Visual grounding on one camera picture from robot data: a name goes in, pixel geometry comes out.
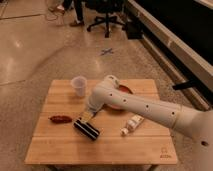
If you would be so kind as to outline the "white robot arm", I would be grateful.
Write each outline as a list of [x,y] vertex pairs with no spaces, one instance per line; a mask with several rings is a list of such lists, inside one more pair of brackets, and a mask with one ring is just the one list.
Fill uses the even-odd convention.
[[94,86],[80,122],[87,123],[110,104],[141,115],[194,140],[194,171],[213,171],[213,109],[200,111],[184,105],[149,99],[118,90],[119,79],[107,75]]

